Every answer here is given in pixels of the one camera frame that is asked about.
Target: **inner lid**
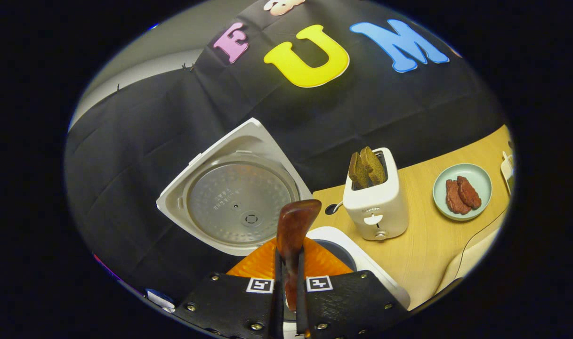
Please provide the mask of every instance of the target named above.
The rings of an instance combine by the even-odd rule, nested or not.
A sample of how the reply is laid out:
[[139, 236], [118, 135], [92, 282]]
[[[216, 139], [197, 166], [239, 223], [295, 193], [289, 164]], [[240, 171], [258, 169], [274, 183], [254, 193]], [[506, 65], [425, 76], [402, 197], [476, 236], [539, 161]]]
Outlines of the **inner lid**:
[[275, 236], [282, 206], [297, 200], [296, 188], [254, 163], [228, 163], [204, 173], [186, 204], [200, 230], [214, 240], [252, 244]]

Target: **screw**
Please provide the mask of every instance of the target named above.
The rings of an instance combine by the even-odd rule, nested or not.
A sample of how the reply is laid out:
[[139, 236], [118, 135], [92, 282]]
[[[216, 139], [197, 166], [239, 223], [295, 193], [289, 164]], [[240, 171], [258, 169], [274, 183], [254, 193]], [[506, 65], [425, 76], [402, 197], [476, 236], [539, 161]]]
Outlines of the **screw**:
[[254, 331], [260, 331], [263, 330], [263, 325], [259, 323], [254, 323], [250, 326], [250, 329]]

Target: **toaster lever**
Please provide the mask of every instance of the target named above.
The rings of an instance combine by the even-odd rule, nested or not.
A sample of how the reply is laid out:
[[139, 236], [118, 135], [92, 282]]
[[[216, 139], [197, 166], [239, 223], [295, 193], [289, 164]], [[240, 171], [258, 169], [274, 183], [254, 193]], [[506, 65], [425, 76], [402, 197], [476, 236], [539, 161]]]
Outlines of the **toaster lever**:
[[383, 220], [383, 215], [382, 215], [382, 214], [379, 214], [379, 215], [374, 215], [374, 214], [372, 214], [372, 216], [363, 219], [364, 223], [366, 223], [366, 224], [368, 224], [368, 225], [376, 225], [376, 224], [378, 224], [381, 220]]

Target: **black cloth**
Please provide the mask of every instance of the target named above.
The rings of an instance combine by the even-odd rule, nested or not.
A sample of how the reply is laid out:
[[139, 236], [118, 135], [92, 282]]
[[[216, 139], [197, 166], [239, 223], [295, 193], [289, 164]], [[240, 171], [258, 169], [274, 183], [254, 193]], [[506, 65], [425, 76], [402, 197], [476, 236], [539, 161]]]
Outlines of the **black cloth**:
[[[366, 1], [315, 0], [283, 16], [260, 0], [243, 22], [248, 50], [234, 64], [213, 43], [194, 70], [138, 81], [82, 116], [67, 135], [67, 198], [88, 246], [126, 283], [179, 300], [209, 271], [240, 258], [202, 243], [159, 212], [155, 200], [198, 153], [249, 118], [271, 133], [311, 191], [341, 185], [351, 153], [387, 147], [399, 168], [487, 136], [504, 120], [497, 100], [462, 58], [406, 17]], [[407, 23], [450, 62], [398, 73], [358, 22]], [[263, 57], [283, 41], [310, 66], [327, 56], [295, 34], [310, 25], [344, 47], [348, 69], [316, 88], [291, 84]]]

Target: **yellow letter u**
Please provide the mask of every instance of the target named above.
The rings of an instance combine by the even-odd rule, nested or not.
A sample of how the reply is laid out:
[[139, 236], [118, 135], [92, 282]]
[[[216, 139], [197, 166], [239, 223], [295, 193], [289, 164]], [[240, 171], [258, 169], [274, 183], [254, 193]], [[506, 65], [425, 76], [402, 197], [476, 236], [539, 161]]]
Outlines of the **yellow letter u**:
[[292, 43], [283, 42], [269, 51], [263, 62], [274, 64], [291, 83], [299, 87], [317, 87], [343, 74], [349, 67], [349, 54], [323, 31], [313, 25], [297, 33], [297, 39], [309, 39], [328, 54], [328, 61], [319, 67], [310, 67], [295, 52]]

